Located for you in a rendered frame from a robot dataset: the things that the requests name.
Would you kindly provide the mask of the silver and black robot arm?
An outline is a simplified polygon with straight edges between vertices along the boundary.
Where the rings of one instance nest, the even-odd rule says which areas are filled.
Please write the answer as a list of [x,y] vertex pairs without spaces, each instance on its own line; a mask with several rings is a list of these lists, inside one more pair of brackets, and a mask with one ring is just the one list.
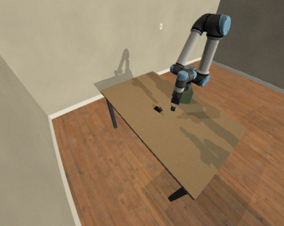
[[[191,83],[204,86],[210,79],[209,67],[212,62],[219,40],[227,34],[230,29],[230,17],[224,14],[204,14],[195,21],[191,33],[186,41],[175,64],[170,67],[170,72],[177,75],[175,86],[184,88],[184,91],[191,89]],[[199,68],[185,66],[199,36],[207,32],[206,45],[201,57]]]

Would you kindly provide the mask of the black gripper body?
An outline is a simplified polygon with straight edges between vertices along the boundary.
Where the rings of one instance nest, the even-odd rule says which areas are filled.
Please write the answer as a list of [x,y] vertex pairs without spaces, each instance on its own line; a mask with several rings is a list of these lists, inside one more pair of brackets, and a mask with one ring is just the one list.
[[183,90],[184,90],[184,88],[177,88],[175,86],[174,91],[172,93],[171,103],[174,103],[174,104],[177,104],[177,105],[180,104],[180,99],[181,99],[181,97],[183,95]]

